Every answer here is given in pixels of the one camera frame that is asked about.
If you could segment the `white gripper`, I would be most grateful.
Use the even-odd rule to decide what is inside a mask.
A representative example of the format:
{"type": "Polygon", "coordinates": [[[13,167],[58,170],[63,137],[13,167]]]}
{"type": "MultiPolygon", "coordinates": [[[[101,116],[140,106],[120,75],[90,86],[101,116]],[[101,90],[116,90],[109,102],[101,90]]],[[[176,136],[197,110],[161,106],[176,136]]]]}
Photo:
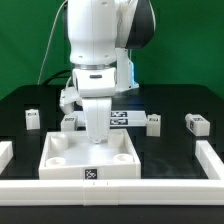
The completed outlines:
{"type": "Polygon", "coordinates": [[[82,101],[88,138],[100,143],[108,138],[116,69],[73,70],[73,81],[82,101]]]}

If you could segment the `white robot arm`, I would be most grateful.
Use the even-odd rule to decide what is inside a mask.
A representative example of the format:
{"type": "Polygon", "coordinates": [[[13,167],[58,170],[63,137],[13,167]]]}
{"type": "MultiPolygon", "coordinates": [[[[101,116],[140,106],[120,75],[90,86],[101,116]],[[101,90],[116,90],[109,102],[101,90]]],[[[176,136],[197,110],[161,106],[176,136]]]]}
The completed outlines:
{"type": "Polygon", "coordinates": [[[150,0],[68,0],[67,29],[75,99],[80,99],[87,136],[108,138],[112,97],[131,87],[128,50],[153,38],[150,0]]]}

